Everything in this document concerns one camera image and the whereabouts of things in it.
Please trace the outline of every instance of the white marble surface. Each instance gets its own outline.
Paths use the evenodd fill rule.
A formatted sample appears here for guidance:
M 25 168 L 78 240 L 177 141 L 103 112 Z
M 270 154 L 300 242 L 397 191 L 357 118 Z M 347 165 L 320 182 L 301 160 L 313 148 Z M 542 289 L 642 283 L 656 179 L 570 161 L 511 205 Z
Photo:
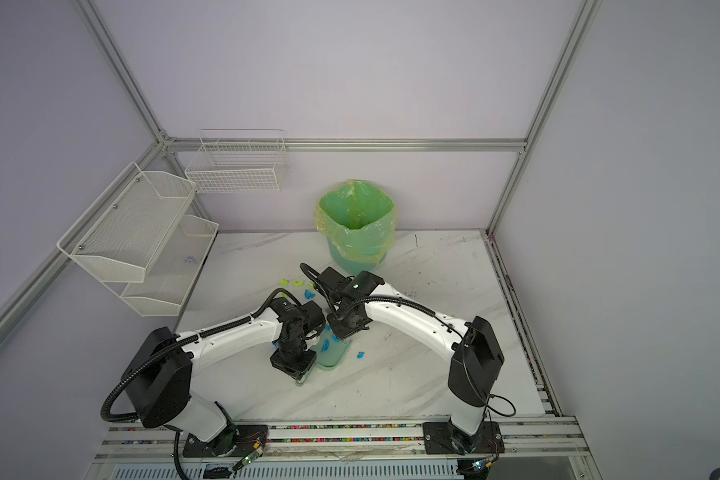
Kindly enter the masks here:
M 177 331 L 195 330 L 255 310 L 280 280 L 306 280 L 298 264 L 333 266 L 318 233 L 219 234 Z M 396 289 L 434 310 L 490 322 L 505 362 L 493 392 L 518 416 L 544 414 L 518 334 L 476 230 L 399 232 L 374 269 Z M 304 298 L 304 286 L 287 288 Z M 320 295 L 315 299 L 321 306 Z M 356 333 L 331 371 L 313 369 L 304 386 L 269 365 L 272 345 L 259 345 L 203 370 L 192 388 L 238 419 L 420 418 L 450 414 L 448 364 L 393 328 L 372 322 Z M 364 352 L 362 359 L 358 352 Z M 495 408 L 508 411 L 500 400 Z

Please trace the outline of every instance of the trash can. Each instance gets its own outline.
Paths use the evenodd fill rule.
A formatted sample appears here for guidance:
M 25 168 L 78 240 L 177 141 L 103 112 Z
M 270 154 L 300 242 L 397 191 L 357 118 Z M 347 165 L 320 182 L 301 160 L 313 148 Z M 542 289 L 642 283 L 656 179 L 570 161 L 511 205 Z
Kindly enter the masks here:
M 394 243 L 398 209 L 382 189 L 349 180 L 317 202 L 315 220 L 336 263 L 357 275 L 379 264 Z

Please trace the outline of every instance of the yellow plastic bag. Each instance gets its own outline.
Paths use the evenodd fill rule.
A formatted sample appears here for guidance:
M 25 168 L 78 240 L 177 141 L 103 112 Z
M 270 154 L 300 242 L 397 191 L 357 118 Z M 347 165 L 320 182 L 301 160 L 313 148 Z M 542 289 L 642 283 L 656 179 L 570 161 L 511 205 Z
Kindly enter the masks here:
M 346 260 L 378 264 L 394 243 L 398 209 L 374 185 L 349 180 L 324 195 L 315 207 L 317 231 Z

